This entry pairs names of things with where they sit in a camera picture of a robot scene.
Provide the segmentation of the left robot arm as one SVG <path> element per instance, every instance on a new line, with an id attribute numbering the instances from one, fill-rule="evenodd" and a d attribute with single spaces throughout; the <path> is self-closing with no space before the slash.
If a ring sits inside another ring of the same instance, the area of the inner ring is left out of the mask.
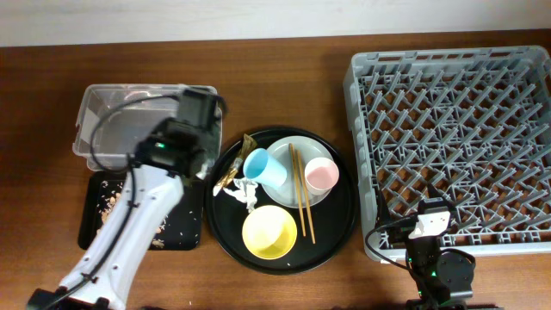
<path id="1" fill-rule="evenodd" d="M 28 309 L 124 309 L 135 274 L 167 214 L 182 200 L 184 185 L 204 178 L 219 156 L 225 99 L 185 87 L 169 98 L 176 116 L 160 121 L 127 156 L 121 196 L 59 287 L 37 288 Z"/>

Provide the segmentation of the food scraps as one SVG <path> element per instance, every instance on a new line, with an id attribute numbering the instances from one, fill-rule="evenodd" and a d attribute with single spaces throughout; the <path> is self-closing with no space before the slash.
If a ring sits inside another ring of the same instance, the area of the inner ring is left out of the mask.
<path id="1" fill-rule="evenodd" d="M 121 196 L 124 187 L 123 180 L 102 181 L 99 187 L 98 202 L 96 203 L 99 220 L 96 223 L 96 234 L 102 230 L 102 226 L 107 222 L 110 214 L 115 208 L 115 204 Z M 163 237 L 167 227 L 168 216 L 165 215 L 163 221 L 159 224 L 156 233 L 152 239 L 151 248 L 153 250 L 166 249 L 166 237 Z"/>

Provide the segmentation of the white napkin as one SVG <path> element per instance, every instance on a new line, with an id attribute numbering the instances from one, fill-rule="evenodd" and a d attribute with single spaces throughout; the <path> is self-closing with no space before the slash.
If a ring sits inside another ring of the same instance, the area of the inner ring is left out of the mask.
<path id="1" fill-rule="evenodd" d="M 230 196 L 233 196 L 237 201 L 244 203 L 248 213 L 250 214 L 255 210 L 255 206 L 257 204 L 256 191 L 258 188 L 258 183 L 246 177 L 240 179 L 234 178 L 232 182 L 236 189 L 224 188 L 224 192 Z"/>

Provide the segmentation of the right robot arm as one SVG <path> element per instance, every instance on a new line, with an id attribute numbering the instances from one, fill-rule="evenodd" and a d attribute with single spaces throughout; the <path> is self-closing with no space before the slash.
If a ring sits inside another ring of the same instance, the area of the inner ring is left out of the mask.
<path id="1" fill-rule="evenodd" d="M 458 213 L 433 185 L 427 190 L 418 211 L 389 229 L 390 240 L 406 247 L 406 269 L 418 288 L 419 298 L 409 300 L 406 308 L 465 309 L 465 300 L 473 296 L 475 258 L 440 246 Z"/>

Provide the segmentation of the blue cup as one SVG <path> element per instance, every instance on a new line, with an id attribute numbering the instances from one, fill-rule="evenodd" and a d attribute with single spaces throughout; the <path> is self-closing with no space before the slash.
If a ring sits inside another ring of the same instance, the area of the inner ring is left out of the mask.
<path id="1" fill-rule="evenodd" d="M 248 155 L 243 172 L 246 178 L 273 189 L 281 187 L 288 176 L 285 166 L 263 148 L 257 148 Z"/>

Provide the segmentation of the yellow bowl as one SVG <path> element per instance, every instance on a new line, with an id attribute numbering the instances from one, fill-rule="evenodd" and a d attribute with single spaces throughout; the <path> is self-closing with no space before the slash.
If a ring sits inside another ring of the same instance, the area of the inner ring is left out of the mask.
<path id="1" fill-rule="evenodd" d="M 242 226 L 246 249 L 255 257 L 275 260 L 287 255 L 297 239 L 297 226 L 291 213 L 275 205 L 252 211 Z"/>

